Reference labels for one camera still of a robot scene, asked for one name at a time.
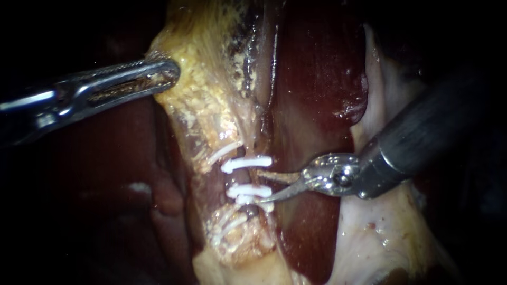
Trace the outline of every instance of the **dark background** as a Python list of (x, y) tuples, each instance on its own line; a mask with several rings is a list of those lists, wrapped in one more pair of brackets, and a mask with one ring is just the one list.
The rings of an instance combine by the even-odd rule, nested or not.
[[(2, 16), (5, 93), (36, 80), (140, 59), (165, 15), (165, 1), (153, 0), (10, 5)], [(492, 82), (502, 83), (504, 32), (491, 3), (371, 1), (359, 3), (358, 11), (379, 32), (386, 53), (422, 67), (428, 82), (472, 61)], [(469, 283), (496, 280), (505, 270), (497, 261), (504, 257), (507, 230), (507, 136), (500, 106), (501, 99), (481, 130), (418, 178), (434, 190), (425, 210), (428, 223)], [(52, 211), (54, 201), (44, 195), (50, 186), (37, 183), (33, 166), (43, 165), (34, 163), (43, 144), (44, 139), (0, 151), (4, 260), (10, 264), (5, 276), (75, 283), (79, 255), (68, 257), (69, 252), (85, 248), (87, 237), (69, 240), (72, 219)]]

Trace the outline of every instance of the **forceps jaw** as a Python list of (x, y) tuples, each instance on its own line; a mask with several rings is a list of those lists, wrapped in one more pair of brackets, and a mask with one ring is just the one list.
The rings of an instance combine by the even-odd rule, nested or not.
[[(292, 198), (306, 190), (332, 197), (355, 194), (352, 181), (359, 174), (359, 159), (354, 154), (330, 153), (312, 160), (298, 175), (299, 179), (270, 197), (256, 200), (256, 203), (281, 201)], [(295, 174), (270, 174), (264, 178), (276, 181), (277, 177), (293, 177)]]
[(180, 68), (168, 58), (139, 60), (60, 77), (0, 103), (0, 148), (30, 143), (119, 104), (163, 92)]

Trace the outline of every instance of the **forceps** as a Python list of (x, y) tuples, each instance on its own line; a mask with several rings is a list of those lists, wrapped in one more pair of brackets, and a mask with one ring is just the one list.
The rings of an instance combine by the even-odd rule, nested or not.
[(33, 142), (73, 122), (176, 84), (171, 59), (139, 60), (60, 77), (0, 101), (0, 147)]
[(291, 198), (303, 191), (328, 196), (372, 199), (414, 177), (449, 151), (491, 113), (493, 92), (481, 69), (460, 66), (423, 91), (375, 135), (356, 156), (328, 154), (300, 173), (260, 172), (268, 180), (289, 184), (257, 203)]

